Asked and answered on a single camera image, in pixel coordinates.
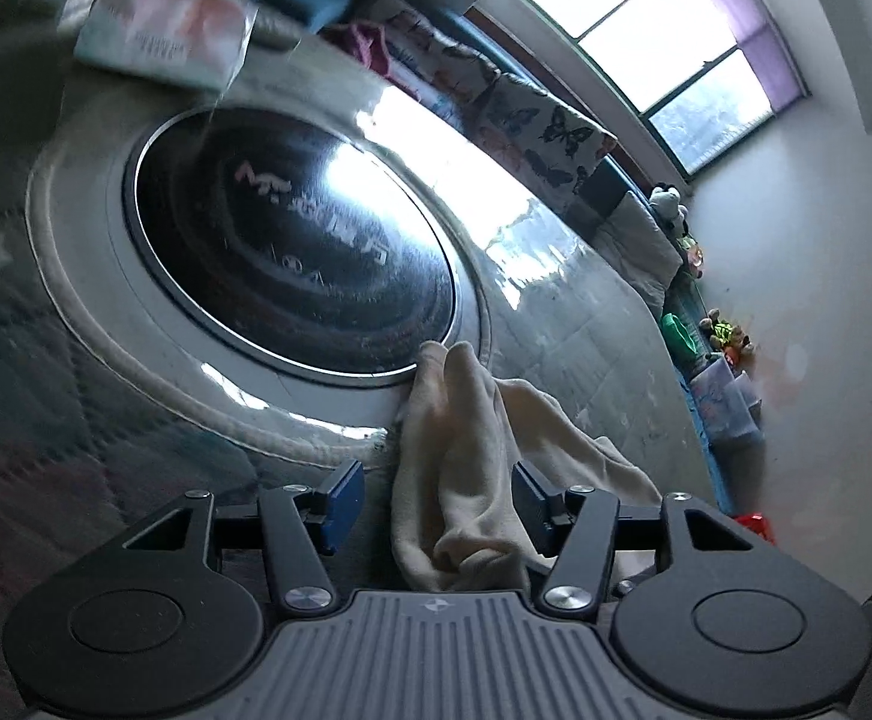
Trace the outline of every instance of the metal screw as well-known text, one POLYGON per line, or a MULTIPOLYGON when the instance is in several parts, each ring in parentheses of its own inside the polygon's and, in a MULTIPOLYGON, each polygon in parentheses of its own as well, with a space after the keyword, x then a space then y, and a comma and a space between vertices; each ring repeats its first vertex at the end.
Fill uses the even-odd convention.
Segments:
POLYGON ((620 581, 619 584, 615 586, 615 590, 613 591, 620 598, 629 595, 633 590, 636 589, 636 583, 634 581, 624 579, 620 581))
POLYGON ((332 593, 323 587, 293 587, 284 596, 286 605, 298 610, 314 610, 326 608, 332 603, 332 593))
POLYGON ((579 610, 592 603, 592 593, 573 584, 560 584, 558 587, 553 587, 546 591, 543 598, 551 607, 563 608, 566 611, 579 610))

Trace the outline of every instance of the teddy bear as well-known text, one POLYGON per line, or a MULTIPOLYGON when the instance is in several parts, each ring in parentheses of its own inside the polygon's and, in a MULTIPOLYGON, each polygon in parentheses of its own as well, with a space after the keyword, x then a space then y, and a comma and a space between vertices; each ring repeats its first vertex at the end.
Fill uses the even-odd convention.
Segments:
POLYGON ((753 355, 756 347, 742 327, 721 322, 720 316, 719 309, 712 309, 700 320, 699 330, 703 336, 709 338, 713 349, 722 352, 732 367, 738 367, 746 357, 753 355))
POLYGON ((649 205, 655 211, 655 215, 663 220, 667 226, 667 232, 675 231, 679 235, 689 234, 689 225, 685 217, 689 210, 679 201, 682 196, 679 190, 670 184, 657 184, 649 196, 649 205))

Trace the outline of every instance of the purple curtain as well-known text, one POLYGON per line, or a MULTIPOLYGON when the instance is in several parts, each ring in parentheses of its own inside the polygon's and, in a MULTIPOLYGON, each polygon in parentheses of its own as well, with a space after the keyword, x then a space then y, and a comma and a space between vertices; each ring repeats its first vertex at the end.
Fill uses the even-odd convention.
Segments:
POLYGON ((802 88, 759 0, 712 0, 729 20, 736 42, 775 112, 802 96, 802 88))

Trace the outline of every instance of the barcode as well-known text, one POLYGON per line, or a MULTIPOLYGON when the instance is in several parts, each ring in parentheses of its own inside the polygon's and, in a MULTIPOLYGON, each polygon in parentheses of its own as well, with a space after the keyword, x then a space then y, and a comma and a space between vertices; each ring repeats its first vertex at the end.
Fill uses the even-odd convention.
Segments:
POLYGON ((187 53, 186 44, 181 40, 173 40, 161 35, 151 35, 147 32, 137 32, 136 45, 140 52, 163 62, 184 62, 187 53))

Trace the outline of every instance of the beige cloth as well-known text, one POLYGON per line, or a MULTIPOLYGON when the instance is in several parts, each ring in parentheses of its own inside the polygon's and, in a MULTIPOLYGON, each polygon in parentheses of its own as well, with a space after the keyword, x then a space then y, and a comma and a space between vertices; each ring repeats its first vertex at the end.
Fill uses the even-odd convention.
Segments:
POLYGON ((575 427, 553 397, 521 379, 496 380, 468 343, 419 351, 392 488, 392 550, 416 590, 520 589, 539 560, 511 497, 511 469, 528 460, 560 487, 588 484, 623 503, 660 494, 606 437, 575 427))

